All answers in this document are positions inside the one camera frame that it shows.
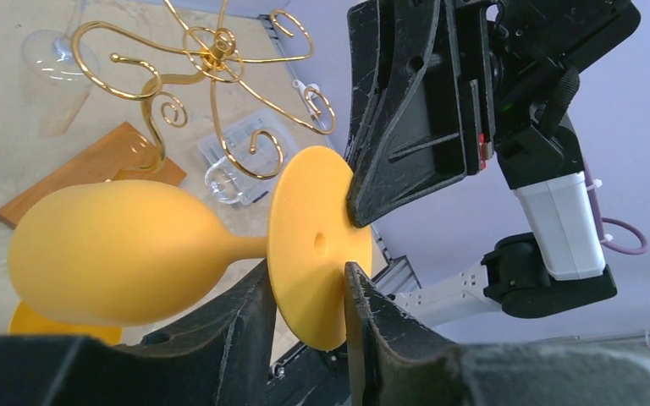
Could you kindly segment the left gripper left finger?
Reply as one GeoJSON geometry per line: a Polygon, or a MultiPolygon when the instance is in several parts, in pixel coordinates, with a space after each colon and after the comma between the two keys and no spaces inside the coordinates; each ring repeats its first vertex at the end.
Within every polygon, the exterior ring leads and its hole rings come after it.
{"type": "Polygon", "coordinates": [[[0,336],[0,405],[263,405],[274,323],[261,262],[136,345],[0,336]]]}

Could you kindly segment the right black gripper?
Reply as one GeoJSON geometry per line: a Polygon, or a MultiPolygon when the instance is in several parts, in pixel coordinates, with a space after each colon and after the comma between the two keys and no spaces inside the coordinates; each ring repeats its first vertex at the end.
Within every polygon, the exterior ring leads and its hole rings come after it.
{"type": "Polygon", "coordinates": [[[365,1],[349,9],[351,221],[364,227],[483,170],[583,169],[577,1],[365,1]]]}

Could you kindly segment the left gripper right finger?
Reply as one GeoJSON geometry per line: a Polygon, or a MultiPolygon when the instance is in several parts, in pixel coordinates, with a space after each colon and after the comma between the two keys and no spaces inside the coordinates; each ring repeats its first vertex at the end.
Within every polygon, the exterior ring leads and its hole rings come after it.
{"type": "Polygon", "coordinates": [[[354,262],[344,269],[355,405],[650,405],[650,350],[453,343],[407,315],[354,262]]]}

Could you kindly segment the yellow wine glass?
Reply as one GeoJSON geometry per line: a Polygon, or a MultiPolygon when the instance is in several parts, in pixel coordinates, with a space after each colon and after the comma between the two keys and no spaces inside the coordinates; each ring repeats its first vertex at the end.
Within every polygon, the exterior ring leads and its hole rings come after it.
{"type": "Polygon", "coordinates": [[[93,326],[62,323],[35,312],[25,302],[19,302],[8,325],[11,335],[87,335],[109,345],[121,342],[124,329],[118,326],[93,326]]]}
{"type": "MultiPolygon", "coordinates": [[[[236,261],[267,262],[266,239],[231,233],[208,206],[170,184],[81,184],[52,192],[23,215],[7,270],[20,302],[40,315],[125,329],[190,308],[236,261]]],[[[288,317],[278,310],[309,347],[329,351],[345,340],[344,296],[331,311],[306,307],[288,317]]]]}

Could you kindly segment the clear wine glass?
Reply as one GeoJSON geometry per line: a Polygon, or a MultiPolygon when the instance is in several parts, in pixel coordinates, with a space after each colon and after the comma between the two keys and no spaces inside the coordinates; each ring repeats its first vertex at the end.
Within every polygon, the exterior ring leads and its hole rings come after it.
{"type": "Polygon", "coordinates": [[[254,179],[238,170],[226,157],[213,163],[204,175],[211,194],[226,205],[249,206],[271,193],[272,183],[254,179]]]}
{"type": "Polygon", "coordinates": [[[22,94],[36,135],[66,134],[93,84],[75,60],[71,39],[81,25],[87,1],[77,1],[62,30],[35,30],[22,42],[22,94]]]}

